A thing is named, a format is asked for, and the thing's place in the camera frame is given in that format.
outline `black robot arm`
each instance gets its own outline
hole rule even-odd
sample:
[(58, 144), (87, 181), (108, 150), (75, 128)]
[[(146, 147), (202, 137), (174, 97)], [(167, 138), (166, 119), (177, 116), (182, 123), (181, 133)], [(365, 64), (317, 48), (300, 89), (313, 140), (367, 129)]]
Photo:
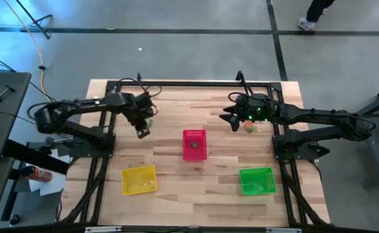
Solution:
[(135, 127), (136, 134), (141, 139), (150, 134), (145, 119), (154, 115), (153, 106), (147, 92), (138, 96), (131, 93), (112, 93), (104, 98), (50, 103), (38, 109), (34, 113), (34, 118), (40, 133), (66, 133), (94, 144), (101, 144), (105, 140), (102, 128), (88, 128), (67, 119), (76, 114), (100, 111), (122, 113)]
[[(231, 99), (231, 96), (235, 94), (238, 95), (237, 98)], [(308, 131), (289, 129), (284, 135), (278, 135), (276, 138), (277, 148), (285, 152), (297, 153), (298, 148), (304, 143), (319, 140), (343, 138), (363, 141), (371, 136), (371, 130), (374, 128), (360, 115), (344, 110), (300, 109), (291, 104), (279, 103), (265, 94), (230, 93), (228, 97), (235, 102), (235, 105), (224, 108), (223, 110), (229, 114), (220, 115), (220, 117), (230, 123), (233, 131), (238, 130), (239, 122), (246, 120), (270, 121), (281, 125), (306, 122), (337, 126)]]

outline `plastic basket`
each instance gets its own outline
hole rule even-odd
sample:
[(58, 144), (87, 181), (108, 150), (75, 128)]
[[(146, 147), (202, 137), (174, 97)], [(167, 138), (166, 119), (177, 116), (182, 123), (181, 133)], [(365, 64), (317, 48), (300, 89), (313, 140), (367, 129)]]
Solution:
[(142, 166), (122, 170), (122, 194), (141, 194), (157, 190), (155, 166)]
[(272, 194), (277, 192), (272, 168), (240, 170), (243, 195)]
[(207, 140), (205, 130), (184, 130), (182, 134), (182, 158), (185, 161), (206, 160)]

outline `person's leg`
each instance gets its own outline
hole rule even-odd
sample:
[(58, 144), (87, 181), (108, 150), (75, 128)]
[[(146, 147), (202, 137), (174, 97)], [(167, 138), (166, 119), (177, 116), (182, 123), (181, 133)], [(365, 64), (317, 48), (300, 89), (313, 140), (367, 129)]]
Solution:
[(333, 4), (333, 2), (334, 2), (334, 0), (327, 0), (326, 5), (325, 5), (325, 9), (329, 8)]
[(307, 10), (306, 20), (308, 22), (317, 23), (319, 21), (321, 13), (323, 12), (323, 9), (325, 9), (325, 6), (327, 6), (329, 3), (329, 0), (313, 0), (312, 4), (310, 4), (309, 9)]
[(307, 10), (306, 18), (300, 18), (299, 28), (310, 31), (314, 30), (314, 25), (319, 21), (325, 6), (330, 6), (334, 0), (313, 0)]

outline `green basket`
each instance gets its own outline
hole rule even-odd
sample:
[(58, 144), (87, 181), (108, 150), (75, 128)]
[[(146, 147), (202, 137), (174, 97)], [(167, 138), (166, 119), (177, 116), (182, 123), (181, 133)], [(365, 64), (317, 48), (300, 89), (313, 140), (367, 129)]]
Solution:
[(272, 168), (240, 170), (241, 189), (244, 195), (272, 194), (277, 192)]

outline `white sneaker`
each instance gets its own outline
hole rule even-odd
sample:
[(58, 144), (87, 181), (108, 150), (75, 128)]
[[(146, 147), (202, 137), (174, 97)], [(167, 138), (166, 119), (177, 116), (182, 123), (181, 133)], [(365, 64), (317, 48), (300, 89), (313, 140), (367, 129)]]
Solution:
[(316, 25), (316, 23), (309, 22), (306, 20), (306, 18), (300, 18), (299, 22), (298, 22), (299, 28), (301, 28), (305, 31), (313, 31), (314, 25)]

